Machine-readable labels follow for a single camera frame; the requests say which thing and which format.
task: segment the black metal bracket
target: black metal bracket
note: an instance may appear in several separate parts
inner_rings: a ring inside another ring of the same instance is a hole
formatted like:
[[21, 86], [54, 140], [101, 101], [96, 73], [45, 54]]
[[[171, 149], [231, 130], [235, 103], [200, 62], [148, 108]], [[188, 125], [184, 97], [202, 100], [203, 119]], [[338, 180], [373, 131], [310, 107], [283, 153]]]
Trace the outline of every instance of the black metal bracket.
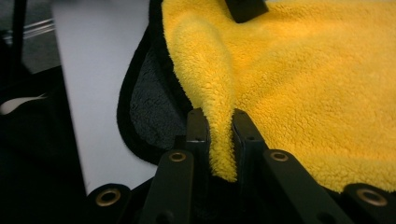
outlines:
[[237, 23], [250, 21], [268, 11], [264, 0], [225, 0]]
[[185, 148], [163, 154], [152, 181], [138, 188], [93, 191], [85, 223], [396, 223], [394, 195], [366, 184], [331, 192], [289, 152], [269, 149], [244, 111], [235, 110], [232, 128], [237, 183], [211, 176], [210, 132], [195, 109]]

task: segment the fold in towel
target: fold in towel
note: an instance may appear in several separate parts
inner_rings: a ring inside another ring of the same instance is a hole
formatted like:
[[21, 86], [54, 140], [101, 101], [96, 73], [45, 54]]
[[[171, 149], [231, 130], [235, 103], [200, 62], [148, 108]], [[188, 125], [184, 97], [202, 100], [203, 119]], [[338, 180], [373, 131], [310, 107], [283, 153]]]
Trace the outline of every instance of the fold in towel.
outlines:
[[164, 0], [175, 73], [208, 119], [213, 175], [237, 179], [231, 120], [324, 187], [396, 190], [396, 2], [278, 0], [236, 23], [223, 0]]

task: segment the plush fabric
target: plush fabric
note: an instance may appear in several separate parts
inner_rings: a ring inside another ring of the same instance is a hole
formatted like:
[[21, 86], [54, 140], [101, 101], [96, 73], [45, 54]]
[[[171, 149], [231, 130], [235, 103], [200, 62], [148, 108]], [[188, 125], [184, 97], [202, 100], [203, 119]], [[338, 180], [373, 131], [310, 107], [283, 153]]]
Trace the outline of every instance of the plush fabric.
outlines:
[[396, 190], [396, 2], [278, 0], [233, 21], [223, 0], [164, 0], [181, 86], [208, 119], [213, 175], [237, 179], [231, 121], [248, 112], [270, 148], [319, 184]]
[[186, 122], [179, 115], [166, 87], [164, 75], [151, 48], [137, 76], [129, 113], [141, 139], [152, 146], [171, 149], [175, 136], [185, 134]]

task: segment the black cable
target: black cable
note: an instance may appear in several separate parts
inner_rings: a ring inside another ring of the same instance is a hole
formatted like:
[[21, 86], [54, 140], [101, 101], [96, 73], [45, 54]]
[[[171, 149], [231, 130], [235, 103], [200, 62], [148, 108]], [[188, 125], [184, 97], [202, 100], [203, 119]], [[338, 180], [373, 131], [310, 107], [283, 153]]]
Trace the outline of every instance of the black cable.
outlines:
[[12, 19], [12, 58], [9, 82], [12, 82], [21, 71], [26, 2], [27, 0], [14, 1], [14, 15]]

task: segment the gray floor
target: gray floor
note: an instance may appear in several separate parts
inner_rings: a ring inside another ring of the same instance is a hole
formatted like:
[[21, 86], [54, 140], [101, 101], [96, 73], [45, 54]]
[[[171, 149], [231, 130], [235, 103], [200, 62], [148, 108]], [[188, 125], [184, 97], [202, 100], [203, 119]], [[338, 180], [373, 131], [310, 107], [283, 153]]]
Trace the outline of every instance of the gray floor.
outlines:
[[[25, 26], [52, 18], [50, 0], [27, 2]], [[12, 29], [13, 6], [14, 0], [0, 0], [0, 31]], [[23, 43], [23, 62], [32, 73], [60, 65], [55, 32], [26, 38]]]

